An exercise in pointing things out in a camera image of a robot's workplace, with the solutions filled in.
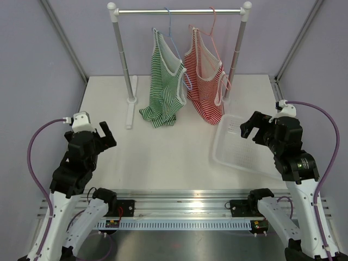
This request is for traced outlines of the blue wire hanger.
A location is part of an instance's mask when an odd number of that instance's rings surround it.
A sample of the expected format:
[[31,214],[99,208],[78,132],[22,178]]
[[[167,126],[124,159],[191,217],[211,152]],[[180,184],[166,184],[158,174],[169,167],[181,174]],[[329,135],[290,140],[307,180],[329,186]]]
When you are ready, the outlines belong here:
[[[160,34],[162,34],[163,36],[167,36],[168,38],[170,38],[170,40],[171,40],[171,42],[172,42],[172,44],[173,44],[173,46],[174,46],[174,48],[175,48],[175,51],[176,51],[176,53],[177,53],[177,57],[178,57],[178,59],[182,62],[181,56],[180,56],[180,54],[179,54],[179,51],[178,51],[178,49],[177,49],[177,47],[176,47],[176,44],[175,44],[175,42],[174,42],[174,40],[173,40],[173,38],[172,38],[172,31],[171,31],[171,12],[170,12],[170,10],[169,10],[167,7],[165,7],[164,9],[165,9],[165,10],[167,11],[167,13],[169,14],[169,32],[168,32],[168,34],[163,34],[162,32],[160,32]],[[186,82],[185,82],[184,79],[187,79],[187,80],[188,80],[189,85],[186,84]],[[183,79],[182,79],[182,83],[186,86],[186,88],[187,88],[189,91],[192,90],[192,83],[191,83],[191,80],[190,80],[190,78],[189,78],[189,76],[188,76],[188,74],[187,74],[186,72],[184,73],[184,76],[183,76]]]

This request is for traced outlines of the green striped tank top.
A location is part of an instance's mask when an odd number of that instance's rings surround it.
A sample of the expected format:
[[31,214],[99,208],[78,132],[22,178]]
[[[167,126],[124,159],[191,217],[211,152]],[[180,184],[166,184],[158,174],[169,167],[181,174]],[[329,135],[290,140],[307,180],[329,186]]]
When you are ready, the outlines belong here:
[[177,113],[187,103],[182,83],[186,68],[169,48],[163,34],[155,28],[152,32],[149,103],[139,113],[153,128],[173,126],[177,121]]

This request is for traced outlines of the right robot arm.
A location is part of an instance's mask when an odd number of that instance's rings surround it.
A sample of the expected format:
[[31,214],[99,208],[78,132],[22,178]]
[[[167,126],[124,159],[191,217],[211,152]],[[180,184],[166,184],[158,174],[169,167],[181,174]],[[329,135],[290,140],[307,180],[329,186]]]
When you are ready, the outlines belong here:
[[330,234],[320,195],[316,192],[319,173],[312,155],[302,149],[303,129],[298,119],[290,116],[273,118],[255,111],[241,124],[241,137],[258,131],[253,141],[270,149],[275,168],[281,174],[291,195],[298,224],[278,206],[269,189],[252,190],[247,210],[262,214],[281,239],[286,260],[347,260]]

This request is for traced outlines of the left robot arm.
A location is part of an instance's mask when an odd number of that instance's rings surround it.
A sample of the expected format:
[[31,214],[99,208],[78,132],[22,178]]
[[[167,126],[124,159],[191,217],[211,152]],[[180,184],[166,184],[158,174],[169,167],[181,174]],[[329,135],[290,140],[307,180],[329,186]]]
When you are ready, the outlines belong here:
[[33,248],[22,260],[76,260],[99,220],[117,211],[117,194],[99,188],[76,223],[70,224],[72,213],[96,170],[98,155],[117,143],[105,121],[100,122],[104,136],[100,136],[90,122],[79,123],[75,116],[63,118],[62,122],[72,126],[72,130],[64,134],[67,151],[53,172],[50,192],[37,182],[48,210]]

